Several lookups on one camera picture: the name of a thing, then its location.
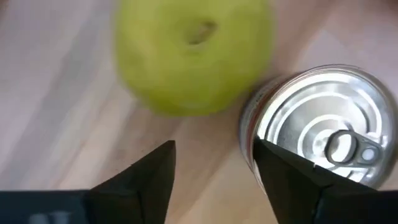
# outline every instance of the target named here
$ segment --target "apple stem cavity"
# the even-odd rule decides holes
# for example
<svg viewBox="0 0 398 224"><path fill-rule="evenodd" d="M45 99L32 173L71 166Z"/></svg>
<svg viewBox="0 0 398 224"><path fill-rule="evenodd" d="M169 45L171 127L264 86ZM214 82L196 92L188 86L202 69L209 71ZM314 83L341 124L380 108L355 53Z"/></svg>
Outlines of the apple stem cavity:
<svg viewBox="0 0 398 224"><path fill-rule="evenodd" d="M206 42L211 35L215 32L217 29L217 24L214 22L203 22L199 26L199 29L197 29L194 34L191 36L189 39L188 43L190 45L199 45L201 43Z"/></svg>

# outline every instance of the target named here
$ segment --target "can lid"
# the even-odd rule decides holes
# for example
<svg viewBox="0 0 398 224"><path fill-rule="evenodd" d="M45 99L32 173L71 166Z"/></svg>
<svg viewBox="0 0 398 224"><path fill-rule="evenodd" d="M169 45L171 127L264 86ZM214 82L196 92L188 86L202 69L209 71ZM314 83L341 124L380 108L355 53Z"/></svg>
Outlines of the can lid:
<svg viewBox="0 0 398 224"><path fill-rule="evenodd" d="M347 65L327 65L286 81L264 108L257 134L336 174L365 185L380 183L395 148L395 106L388 91L366 72ZM333 133L349 130L380 146L372 166L339 166L355 144L351 136L333 141L331 157L325 147ZM363 158L372 151L363 150Z"/></svg>

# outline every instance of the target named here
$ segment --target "green apple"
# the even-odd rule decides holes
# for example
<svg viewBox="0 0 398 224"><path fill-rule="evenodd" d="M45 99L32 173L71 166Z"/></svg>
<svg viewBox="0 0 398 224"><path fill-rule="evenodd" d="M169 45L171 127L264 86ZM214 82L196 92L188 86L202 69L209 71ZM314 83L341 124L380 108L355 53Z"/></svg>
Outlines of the green apple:
<svg viewBox="0 0 398 224"><path fill-rule="evenodd" d="M118 72L157 111L222 110L266 69L270 11L266 0L121 0Z"/></svg>

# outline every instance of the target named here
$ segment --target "pull tab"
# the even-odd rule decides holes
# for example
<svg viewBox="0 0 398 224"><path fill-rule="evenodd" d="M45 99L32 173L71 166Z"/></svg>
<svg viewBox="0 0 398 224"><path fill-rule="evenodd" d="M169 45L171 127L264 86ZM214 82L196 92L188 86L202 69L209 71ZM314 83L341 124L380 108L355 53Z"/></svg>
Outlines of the pull tab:
<svg viewBox="0 0 398 224"><path fill-rule="evenodd" d="M353 131L333 133L325 146L325 156L330 163L340 167L369 168L381 158L382 147L374 141Z"/></svg>

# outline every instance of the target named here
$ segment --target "silver metal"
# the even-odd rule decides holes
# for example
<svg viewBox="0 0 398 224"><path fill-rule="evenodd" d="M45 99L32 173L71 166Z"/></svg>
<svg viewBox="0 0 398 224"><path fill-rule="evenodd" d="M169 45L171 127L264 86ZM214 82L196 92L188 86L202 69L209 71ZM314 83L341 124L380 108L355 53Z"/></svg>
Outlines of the silver metal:
<svg viewBox="0 0 398 224"><path fill-rule="evenodd" d="M395 162L396 147L396 104L385 87L348 65L317 67L276 83L277 87L273 83L257 92L241 117L241 148L252 169L250 141L257 134L343 177L380 186ZM325 147L339 130L357 133L373 144L341 135L330 146L332 163ZM359 146L355 162L338 163L346 162Z"/></svg>

